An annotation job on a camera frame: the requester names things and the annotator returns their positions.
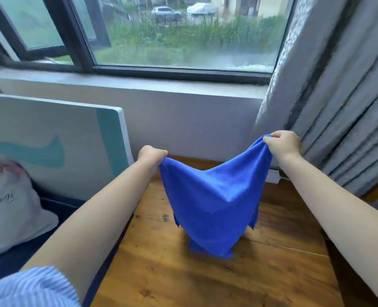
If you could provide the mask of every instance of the blue striped shirt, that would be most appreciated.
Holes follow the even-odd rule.
[[[36,267],[0,279],[0,307],[80,307],[68,279],[54,267]]]

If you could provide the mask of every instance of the blue towel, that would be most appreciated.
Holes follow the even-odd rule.
[[[176,225],[190,237],[192,251],[232,258],[231,247],[257,221],[272,154],[263,137],[245,152],[201,171],[166,158],[160,165]]]

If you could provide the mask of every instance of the wooden table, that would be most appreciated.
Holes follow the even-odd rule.
[[[148,186],[93,307],[343,306],[320,226],[289,181],[266,183],[234,258],[188,250],[160,178]]]

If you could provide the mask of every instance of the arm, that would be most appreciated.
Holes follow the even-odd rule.
[[[270,151],[352,268],[378,297],[378,211],[303,159],[299,137],[276,131]]]
[[[166,151],[144,146],[138,161],[74,212],[22,270],[54,266],[68,278],[82,303],[166,155]]]

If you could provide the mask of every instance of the black window frame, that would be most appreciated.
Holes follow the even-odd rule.
[[[111,46],[106,27],[100,13],[98,0],[84,0],[89,16],[91,17],[92,27],[96,38],[89,40],[92,47]],[[45,57],[60,57],[68,55],[69,52],[65,45],[45,46],[39,48],[28,48],[14,23],[10,20],[7,12],[0,4],[0,31],[3,33],[17,56],[23,61],[35,61]]]
[[[89,48],[89,42],[85,38],[84,29],[80,22],[77,11],[72,0],[43,0],[47,10],[57,28],[59,35],[64,43],[67,54],[71,57],[73,65],[63,63],[34,62],[32,58],[22,58],[22,61],[13,61],[0,44],[0,65],[12,69],[20,70],[45,70],[55,72],[76,72],[84,74],[99,74],[117,77],[137,77],[164,80],[180,81],[203,81],[214,83],[237,83],[268,85],[272,73],[246,72],[233,70],[205,70],[196,68],[175,68],[157,66],[138,66],[138,65],[97,65],[94,55]],[[277,66],[280,53],[284,46],[284,41],[288,33],[291,19],[294,15],[297,0],[293,0],[289,19],[286,24],[282,43],[275,62]],[[38,59],[43,59],[46,55],[38,55]]]

